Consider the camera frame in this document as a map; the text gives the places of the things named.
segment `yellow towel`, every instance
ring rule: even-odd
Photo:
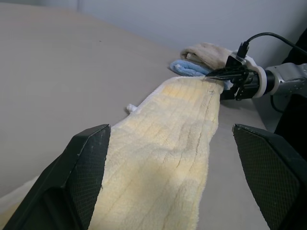
[[[169,79],[112,128],[90,230],[196,229],[222,91]]]

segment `white wall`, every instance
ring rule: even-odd
[[[177,50],[199,42],[234,50],[260,32],[295,42],[307,27],[306,0],[83,0],[83,12]],[[266,66],[288,51],[266,37],[253,41],[248,54]]]

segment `blue towel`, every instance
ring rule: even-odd
[[[170,69],[181,75],[188,77],[200,77],[211,72],[211,69],[206,69],[189,61],[177,60],[169,65]],[[230,80],[224,81],[224,90],[229,90],[232,87]]]

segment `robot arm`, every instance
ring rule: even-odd
[[[230,80],[233,86],[224,90],[221,100],[261,97],[270,95],[290,94],[307,85],[307,63],[295,65],[284,63],[268,67],[265,70],[257,66],[249,57],[241,58],[233,52],[223,69],[217,69],[206,76],[220,81]]]

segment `folded towel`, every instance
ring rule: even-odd
[[[177,60],[170,64],[170,69],[181,75],[189,77],[200,77],[210,72],[209,69],[203,68],[199,65],[195,65],[190,61]]]
[[[221,69],[225,67],[230,54],[231,51],[226,48],[204,42],[185,48],[181,51],[180,56],[181,59],[192,61],[197,65],[210,69]]]
[[[176,77],[129,106],[112,127],[89,230],[196,229],[222,90],[204,77]]]

